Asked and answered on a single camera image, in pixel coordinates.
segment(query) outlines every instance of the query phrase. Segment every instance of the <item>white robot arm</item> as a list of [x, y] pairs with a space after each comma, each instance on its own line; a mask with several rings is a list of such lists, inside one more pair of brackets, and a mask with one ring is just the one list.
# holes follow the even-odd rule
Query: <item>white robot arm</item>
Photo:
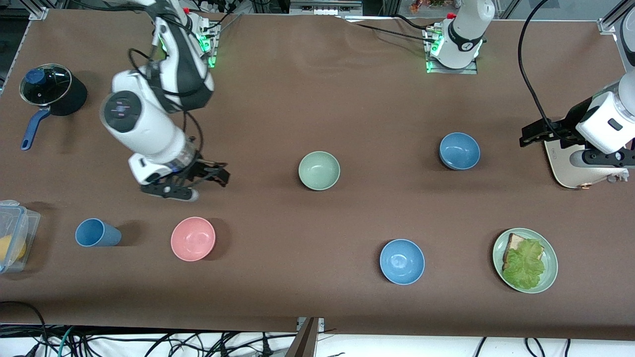
[[563, 149], [583, 145], [570, 162], [576, 167], [635, 168], [635, 72], [577, 104], [551, 126], [540, 119], [523, 128], [521, 147], [560, 140]]
[[431, 55], [445, 67], [467, 67], [478, 56], [483, 34], [495, 12], [491, 0], [465, 0], [456, 18], [441, 22], [441, 36], [438, 44], [432, 47]]
[[[194, 185], [212, 180], [225, 186], [229, 173], [223, 164], [203, 161], [200, 147], [195, 149], [168, 113], [186, 114], [202, 108], [213, 93], [207, 67], [209, 53], [200, 45], [201, 38], [209, 36], [205, 34], [209, 21], [197, 14], [185, 14], [177, 0], [135, 3], [143, 5], [154, 19], [152, 53], [163, 44], [168, 56], [153, 60], [151, 54], [146, 65], [117, 73], [112, 79], [112, 93], [102, 104], [101, 120], [134, 152], [128, 163], [143, 192], [195, 201], [198, 193]], [[196, 177], [201, 178], [185, 184]]]

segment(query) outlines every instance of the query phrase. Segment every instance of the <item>green bowl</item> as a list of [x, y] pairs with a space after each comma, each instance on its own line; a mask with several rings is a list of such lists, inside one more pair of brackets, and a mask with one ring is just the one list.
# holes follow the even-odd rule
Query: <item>green bowl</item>
[[298, 174], [306, 187], [322, 191], [333, 187], [340, 178], [340, 163], [328, 152], [314, 151], [302, 159]]
[[[536, 287], [531, 289], [522, 289], [517, 288], [514, 285], [505, 280], [503, 277], [503, 255], [505, 255], [505, 249], [507, 248], [507, 242], [509, 241], [509, 235], [511, 233], [516, 233], [517, 235], [526, 238], [526, 239], [537, 239], [540, 241], [540, 245], [545, 248], [545, 252], [542, 254], [542, 263], [545, 264], [545, 271], [540, 275], [540, 283]], [[549, 242], [538, 233], [532, 231], [527, 228], [512, 228], [503, 232], [496, 242], [494, 243], [494, 250], [491, 254], [492, 259], [494, 260], [494, 268], [496, 269], [496, 273], [500, 276], [503, 281], [511, 286], [512, 288], [518, 290], [523, 293], [541, 293], [548, 288], [556, 280], [556, 276], [558, 275], [558, 259], [556, 258], [556, 252], [554, 252], [553, 247]]]

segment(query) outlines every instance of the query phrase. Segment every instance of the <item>container lid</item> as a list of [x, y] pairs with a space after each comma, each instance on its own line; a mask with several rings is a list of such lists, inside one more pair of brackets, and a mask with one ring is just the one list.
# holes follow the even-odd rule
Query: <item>container lid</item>
[[70, 88], [70, 71], [58, 64], [45, 64], [26, 73], [20, 83], [20, 96], [34, 105], [48, 105], [64, 97]]
[[16, 235], [22, 227], [26, 209], [13, 200], [0, 201], [0, 273], [12, 263], [11, 256], [18, 248]]

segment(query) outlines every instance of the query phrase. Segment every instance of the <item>pink bowl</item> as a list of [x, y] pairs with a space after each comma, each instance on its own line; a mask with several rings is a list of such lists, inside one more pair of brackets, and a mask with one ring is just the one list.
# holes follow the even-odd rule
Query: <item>pink bowl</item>
[[186, 218], [172, 232], [172, 252], [186, 262], [201, 260], [208, 255], [216, 243], [216, 232], [206, 219]]

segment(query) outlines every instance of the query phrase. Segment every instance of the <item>lettuce leaf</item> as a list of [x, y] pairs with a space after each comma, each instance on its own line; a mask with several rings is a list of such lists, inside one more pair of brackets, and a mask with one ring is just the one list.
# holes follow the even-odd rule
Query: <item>lettuce leaf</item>
[[520, 242], [518, 249], [507, 252], [509, 267], [503, 270], [503, 278], [517, 288], [535, 288], [540, 283], [540, 275], [545, 271], [545, 264], [538, 259], [542, 251], [542, 245], [537, 239]]

